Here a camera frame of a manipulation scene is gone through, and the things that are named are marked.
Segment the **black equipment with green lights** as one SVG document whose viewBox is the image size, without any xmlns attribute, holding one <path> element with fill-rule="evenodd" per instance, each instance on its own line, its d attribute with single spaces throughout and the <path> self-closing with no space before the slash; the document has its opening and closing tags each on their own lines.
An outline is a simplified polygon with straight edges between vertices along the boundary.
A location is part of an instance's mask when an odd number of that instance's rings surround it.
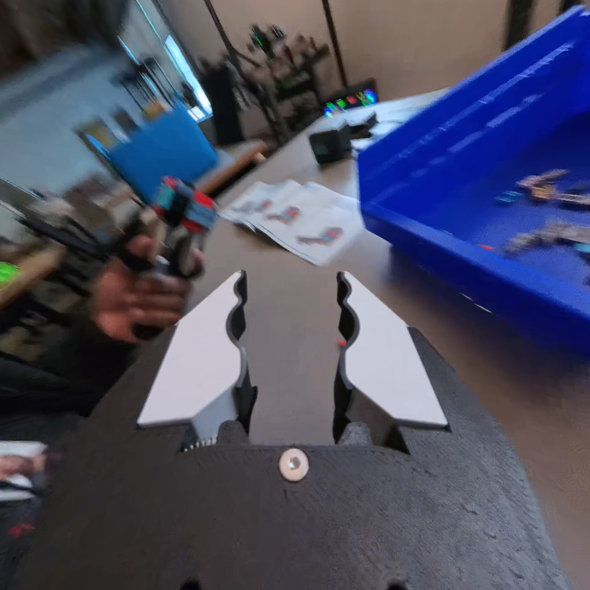
<svg viewBox="0 0 590 590">
<path fill-rule="evenodd" d="M 277 25 L 251 26 L 241 79 L 259 105 L 278 144 L 317 119 L 322 112 L 319 65 L 330 56 L 326 43 Z"/>
</svg>

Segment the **background table with brown edge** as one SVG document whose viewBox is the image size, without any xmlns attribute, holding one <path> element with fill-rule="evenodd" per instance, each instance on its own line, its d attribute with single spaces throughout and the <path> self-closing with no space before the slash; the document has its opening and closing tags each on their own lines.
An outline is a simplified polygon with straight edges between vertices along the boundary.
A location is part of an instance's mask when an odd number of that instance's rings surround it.
<svg viewBox="0 0 590 590">
<path fill-rule="evenodd" d="M 264 163 L 268 148 L 263 140 L 253 139 L 214 150 L 218 157 L 216 166 L 194 182 L 197 190 L 209 196 L 219 194 L 249 169 Z"/>
</svg>

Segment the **red teal grey brick model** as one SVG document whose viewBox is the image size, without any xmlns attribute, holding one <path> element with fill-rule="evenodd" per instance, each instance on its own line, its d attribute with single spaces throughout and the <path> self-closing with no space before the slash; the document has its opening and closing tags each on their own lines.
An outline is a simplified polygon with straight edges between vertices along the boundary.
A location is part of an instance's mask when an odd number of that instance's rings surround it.
<svg viewBox="0 0 590 590">
<path fill-rule="evenodd" d="M 151 206 L 169 227 L 182 226 L 198 234 L 211 231 L 218 218 L 212 198 L 171 176 L 161 179 Z"/>
</svg>

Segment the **white instruction booklet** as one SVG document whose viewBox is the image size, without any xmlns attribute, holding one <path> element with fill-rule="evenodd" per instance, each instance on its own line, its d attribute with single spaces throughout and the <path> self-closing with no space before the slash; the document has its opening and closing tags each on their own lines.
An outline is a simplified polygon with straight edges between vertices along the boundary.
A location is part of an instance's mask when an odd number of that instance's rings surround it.
<svg viewBox="0 0 590 590">
<path fill-rule="evenodd" d="M 255 182 L 221 217 L 318 267 L 328 265 L 364 230 L 355 198 L 315 182 Z"/>
</svg>

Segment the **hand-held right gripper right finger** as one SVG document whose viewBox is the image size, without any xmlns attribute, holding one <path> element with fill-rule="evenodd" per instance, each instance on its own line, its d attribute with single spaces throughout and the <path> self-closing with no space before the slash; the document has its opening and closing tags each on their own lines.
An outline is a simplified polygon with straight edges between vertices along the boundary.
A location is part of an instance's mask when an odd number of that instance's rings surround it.
<svg viewBox="0 0 590 590">
<path fill-rule="evenodd" d="M 353 423 L 376 446 L 406 446 L 402 428 L 448 431 L 448 419 L 410 327 L 347 271 L 339 271 L 333 438 L 344 444 Z"/>
</svg>

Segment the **black box with green display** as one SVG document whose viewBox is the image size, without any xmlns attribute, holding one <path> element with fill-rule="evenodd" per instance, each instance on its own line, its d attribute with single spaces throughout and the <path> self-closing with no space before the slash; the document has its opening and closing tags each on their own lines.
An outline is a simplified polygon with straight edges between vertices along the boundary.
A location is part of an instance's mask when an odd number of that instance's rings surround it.
<svg viewBox="0 0 590 590">
<path fill-rule="evenodd" d="M 308 139 L 319 166 L 339 162 L 352 154 L 350 126 L 346 123 L 337 128 L 313 133 Z"/>
</svg>

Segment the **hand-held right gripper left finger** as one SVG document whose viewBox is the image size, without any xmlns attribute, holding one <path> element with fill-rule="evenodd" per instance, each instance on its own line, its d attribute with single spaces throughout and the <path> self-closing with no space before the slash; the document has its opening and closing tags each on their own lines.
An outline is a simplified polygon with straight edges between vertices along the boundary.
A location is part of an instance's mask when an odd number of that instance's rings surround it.
<svg viewBox="0 0 590 590">
<path fill-rule="evenodd" d="M 137 418 L 141 429 L 188 425 L 191 444 L 215 444 L 220 426 L 249 433 L 257 398 L 246 350 L 247 273 L 234 272 L 176 327 Z"/>
</svg>

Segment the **computer case with rainbow lights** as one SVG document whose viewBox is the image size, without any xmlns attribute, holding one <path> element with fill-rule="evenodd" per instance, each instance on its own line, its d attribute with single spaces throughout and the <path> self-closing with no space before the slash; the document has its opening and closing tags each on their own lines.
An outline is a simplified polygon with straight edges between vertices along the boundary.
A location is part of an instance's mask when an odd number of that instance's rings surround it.
<svg viewBox="0 0 590 590">
<path fill-rule="evenodd" d="M 340 88 L 323 101 L 323 115 L 332 118 L 335 114 L 358 107 L 373 107 L 379 102 L 375 78 L 367 78 L 356 85 Z"/>
</svg>

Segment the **blue plastic bin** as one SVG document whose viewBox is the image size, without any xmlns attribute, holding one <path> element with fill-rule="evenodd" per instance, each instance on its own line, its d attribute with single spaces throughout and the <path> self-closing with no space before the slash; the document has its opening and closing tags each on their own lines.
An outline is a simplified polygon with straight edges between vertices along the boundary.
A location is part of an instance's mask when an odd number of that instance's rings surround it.
<svg viewBox="0 0 590 590">
<path fill-rule="evenodd" d="M 589 357 L 589 260 L 506 240 L 589 210 L 493 200 L 529 175 L 589 184 L 589 8 L 576 6 L 358 156 L 366 228 L 463 296 L 553 348 Z"/>
</svg>

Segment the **pile of small bricks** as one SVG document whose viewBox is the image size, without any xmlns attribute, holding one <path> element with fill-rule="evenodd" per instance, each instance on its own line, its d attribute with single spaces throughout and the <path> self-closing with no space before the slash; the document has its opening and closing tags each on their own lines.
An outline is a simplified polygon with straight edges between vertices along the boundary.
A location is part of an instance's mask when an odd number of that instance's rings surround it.
<svg viewBox="0 0 590 590">
<path fill-rule="evenodd" d="M 568 170 L 553 169 L 539 175 L 529 175 L 516 183 L 515 190 L 504 191 L 493 202 L 503 207 L 527 198 L 536 205 L 552 203 L 560 208 L 589 210 L 589 184 L 575 185 L 564 192 L 557 189 L 557 181 L 567 174 Z M 579 256 L 589 260 L 589 227 L 550 219 L 541 228 L 517 233 L 506 240 L 502 251 L 505 257 L 515 257 L 522 251 L 557 244 L 569 245 Z"/>
</svg>

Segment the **blue case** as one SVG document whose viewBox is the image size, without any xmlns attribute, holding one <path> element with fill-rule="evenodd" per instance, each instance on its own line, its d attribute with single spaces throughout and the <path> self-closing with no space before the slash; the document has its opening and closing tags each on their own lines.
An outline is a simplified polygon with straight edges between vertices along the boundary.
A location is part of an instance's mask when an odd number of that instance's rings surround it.
<svg viewBox="0 0 590 590">
<path fill-rule="evenodd" d="M 217 151 L 181 103 L 107 149 L 107 160 L 137 197 L 154 202 L 162 178 L 193 182 L 217 166 Z"/>
</svg>

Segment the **person's left hand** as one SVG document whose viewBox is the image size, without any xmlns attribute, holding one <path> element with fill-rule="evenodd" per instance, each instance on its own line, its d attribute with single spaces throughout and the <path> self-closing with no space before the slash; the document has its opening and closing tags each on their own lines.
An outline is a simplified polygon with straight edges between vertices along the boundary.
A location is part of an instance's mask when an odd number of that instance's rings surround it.
<svg viewBox="0 0 590 590">
<path fill-rule="evenodd" d="M 185 278 L 137 273 L 114 258 L 94 288 L 85 334 L 100 345 L 141 346 L 137 325 L 157 333 L 173 327 L 185 314 L 192 290 Z"/>
</svg>

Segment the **grey desk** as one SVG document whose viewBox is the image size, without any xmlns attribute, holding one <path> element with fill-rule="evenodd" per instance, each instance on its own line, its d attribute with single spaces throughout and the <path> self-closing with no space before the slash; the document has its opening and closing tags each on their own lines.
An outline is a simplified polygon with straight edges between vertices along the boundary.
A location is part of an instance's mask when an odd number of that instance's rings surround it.
<svg viewBox="0 0 590 590">
<path fill-rule="evenodd" d="M 228 446 L 180 455 L 178 427 L 135 420 L 170 336 L 90 419 L 89 588 L 589 589 L 589 361 L 545 349 L 364 231 L 314 267 L 227 222 L 198 294 L 248 279 L 245 346 L 260 392 L 247 462 Z M 336 271 L 417 328 L 452 432 L 404 429 L 411 455 L 334 446 Z"/>
</svg>

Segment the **black plug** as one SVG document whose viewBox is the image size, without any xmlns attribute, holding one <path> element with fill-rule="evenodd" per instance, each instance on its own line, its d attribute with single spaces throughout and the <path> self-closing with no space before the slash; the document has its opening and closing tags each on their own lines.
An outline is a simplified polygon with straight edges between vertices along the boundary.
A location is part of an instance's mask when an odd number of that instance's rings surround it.
<svg viewBox="0 0 590 590">
<path fill-rule="evenodd" d="M 356 122 L 348 121 L 350 140 L 369 139 L 372 137 L 372 129 L 378 124 L 378 117 L 375 113 Z"/>
</svg>

